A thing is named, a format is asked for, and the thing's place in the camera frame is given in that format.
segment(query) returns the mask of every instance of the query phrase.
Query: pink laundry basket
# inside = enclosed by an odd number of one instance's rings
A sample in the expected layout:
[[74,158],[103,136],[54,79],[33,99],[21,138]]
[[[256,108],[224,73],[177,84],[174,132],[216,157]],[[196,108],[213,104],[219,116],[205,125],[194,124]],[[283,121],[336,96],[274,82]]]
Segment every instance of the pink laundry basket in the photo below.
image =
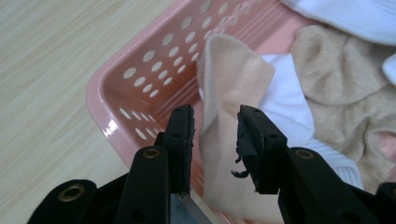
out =
[[[165,129],[174,107],[193,105],[197,131],[191,185],[202,196],[197,137],[203,104],[195,76],[205,40],[224,33],[258,53],[282,53],[289,51],[295,32],[309,23],[313,22],[277,0],[178,0],[95,72],[87,89],[87,106],[129,167],[136,151],[152,145]],[[235,223],[217,214],[224,222]]]

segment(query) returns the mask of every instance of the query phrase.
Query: light wood surface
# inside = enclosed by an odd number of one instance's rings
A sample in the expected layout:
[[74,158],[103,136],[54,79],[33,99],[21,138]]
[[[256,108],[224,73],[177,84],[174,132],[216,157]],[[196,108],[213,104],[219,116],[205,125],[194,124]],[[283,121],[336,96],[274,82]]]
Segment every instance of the light wood surface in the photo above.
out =
[[128,172],[85,106],[108,58],[175,0],[0,1],[0,223],[56,186]]

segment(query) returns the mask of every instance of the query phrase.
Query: fuzzy beige fabric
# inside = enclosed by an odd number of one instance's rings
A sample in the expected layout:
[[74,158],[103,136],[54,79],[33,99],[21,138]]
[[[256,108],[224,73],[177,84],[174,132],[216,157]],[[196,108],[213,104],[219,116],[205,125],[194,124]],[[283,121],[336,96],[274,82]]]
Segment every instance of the fuzzy beige fabric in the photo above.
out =
[[283,223],[276,195],[254,192],[250,178],[235,178],[237,116],[240,105],[257,107],[274,75],[274,68],[228,35],[212,35],[198,64],[198,83],[204,91],[200,133],[205,172],[204,201],[232,216]]
[[381,70],[394,52],[318,25],[301,29],[291,51],[315,137],[356,162],[370,192],[394,166],[378,144],[380,132],[396,133],[396,87]]

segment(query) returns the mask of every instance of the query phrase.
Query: plastic basket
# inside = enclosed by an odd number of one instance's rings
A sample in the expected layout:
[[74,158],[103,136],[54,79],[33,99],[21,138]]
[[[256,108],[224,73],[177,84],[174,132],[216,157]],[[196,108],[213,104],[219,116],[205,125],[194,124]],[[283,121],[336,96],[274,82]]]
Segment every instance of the plastic basket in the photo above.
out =
[[[129,167],[135,152],[154,143],[174,107],[195,109],[191,185],[204,193],[198,135],[203,104],[196,61],[214,33],[233,35],[259,53],[289,51],[295,32],[312,23],[277,0],[179,0],[92,76],[87,106]],[[222,215],[228,223],[232,218]]]

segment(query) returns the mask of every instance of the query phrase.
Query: beige towel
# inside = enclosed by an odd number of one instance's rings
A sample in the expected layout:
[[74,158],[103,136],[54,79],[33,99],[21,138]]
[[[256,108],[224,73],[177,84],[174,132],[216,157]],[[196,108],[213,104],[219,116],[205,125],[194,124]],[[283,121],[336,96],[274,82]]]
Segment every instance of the beige towel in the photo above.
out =
[[274,68],[239,40],[212,35],[198,65],[204,90],[204,121],[200,149],[205,172],[204,200],[227,214],[269,223],[283,223],[277,196],[254,192],[250,178],[231,170],[244,170],[237,159],[236,133],[240,105],[257,107],[274,75]]
[[370,192],[393,167],[379,151],[378,134],[396,133],[396,87],[381,71],[395,51],[321,26],[300,30],[292,47],[315,137],[356,162]]

